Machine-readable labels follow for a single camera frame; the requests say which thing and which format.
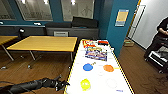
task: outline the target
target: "person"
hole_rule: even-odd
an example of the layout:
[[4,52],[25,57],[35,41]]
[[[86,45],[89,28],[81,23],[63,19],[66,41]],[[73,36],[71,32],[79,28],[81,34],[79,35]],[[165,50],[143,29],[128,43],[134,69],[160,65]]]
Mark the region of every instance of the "person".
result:
[[151,51],[159,50],[166,42],[168,42],[168,17],[163,19],[157,26],[158,33],[154,36],[151,45],[146,49],[144,58],[147,58]]

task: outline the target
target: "wall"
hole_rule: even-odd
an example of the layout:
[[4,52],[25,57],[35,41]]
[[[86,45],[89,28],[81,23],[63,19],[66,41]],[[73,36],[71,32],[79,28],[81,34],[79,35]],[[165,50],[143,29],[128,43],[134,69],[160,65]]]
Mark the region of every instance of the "wall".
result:
[[[25,21],[23,20],[20,10],[15,2],[15,0],[8,0],[9,4],[12,7],[16,20],[0,20],[4,25],[34,25],[34,22],[40,22],[42,25],[47,23],[47,21]],[[95,10],[94,10],[94,19],[99,20],[99,9],[100,9],[101,0],[95,0]],[[49,0],[50,8],[52,12],[52,17],[54,22],[65,22],[63,21],[62,16],[62,7],[61,0]]]
[[[120,50],[122,48],[124,39],[127,34],[127,30],[131,23],[137,3],[138,3],[138,0],[105,0],[104,8],[108,9],[111,7],[111,14],[108,14],[110,15],[110,19],[109,17],[104,18],[103,15],[100,16],[100,18],[103,19],[101,22],[103,21],[105,22],[105,23],[102,23],[105,25],[100,26],[100,34],[102,34],[100,35],[100,38],[107,39],[109,41],[110,45],[115,48],[114,53],[116,54],[117,57],[119,56]],[[115,22],[116,22],[119,9],[129,10],[127,21],[125,23],[125,26],[123,27],[115,26]]]
[[168,16],[167,4],[168,0],[141,1],[140,5],[146,5],[146,8],[132,39],[143,48],[146,49],[151,44],[154,35],[157,33],[156,27]]

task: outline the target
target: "window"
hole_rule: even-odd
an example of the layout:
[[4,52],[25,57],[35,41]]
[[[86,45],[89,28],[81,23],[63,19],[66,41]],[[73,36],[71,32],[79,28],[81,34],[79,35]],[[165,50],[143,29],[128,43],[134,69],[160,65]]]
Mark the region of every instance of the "window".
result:
[[73,16],[93,19],[94,0],[61,0],[64,21]]
[[7,0],[0,0],[0,20],[15,20],[15,16]]
[[24,20],[52,21],[48,0],[16,0]]

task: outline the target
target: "table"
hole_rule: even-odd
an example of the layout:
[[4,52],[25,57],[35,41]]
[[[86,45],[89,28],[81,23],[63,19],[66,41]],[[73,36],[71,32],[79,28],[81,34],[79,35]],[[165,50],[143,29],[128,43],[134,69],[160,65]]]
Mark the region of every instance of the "table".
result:
[[17,38],[18,36],[0,36],[0,45],[2,46],[2,48],[5,50],[5,52],[8,54],[8,56],[10,57],[10,59],[12,61],[14,61],[13,57],[10,55],[10,53],[7,51],[7,49],[5,48],[5,46],[3,44]]
[[28,50],[36,60],[32,51],[64,51],[74,52],[77,37],[29,36],[8,47],[8,50]]
[[[78,51],[68,78],[69,86],[66,86],[64,94],[133,94],[133,90],[119,64],[113,48],[103,45],[98,45],[94,41],[96,47],[101,47],[107,50],[107,61],[87,58],[85,56],[85,48],[83,42],[80,42]],[[85,71],[85,64],[93,65],[93,69]],[[103,69],[104,65],[111,65],[114,68],[113,72],[107,72]],[[81,81],[88,79],[90,88],[83,91]]]

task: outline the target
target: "orange circle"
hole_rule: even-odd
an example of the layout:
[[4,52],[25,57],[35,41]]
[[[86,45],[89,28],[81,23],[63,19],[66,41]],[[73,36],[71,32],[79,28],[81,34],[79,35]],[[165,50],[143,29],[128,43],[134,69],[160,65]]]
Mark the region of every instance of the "orange circle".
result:
[[108,71],[108,72],[113,72],[114,71],[114,68],[111,65],[104,65],[103,68],[104,68],[105,71]]

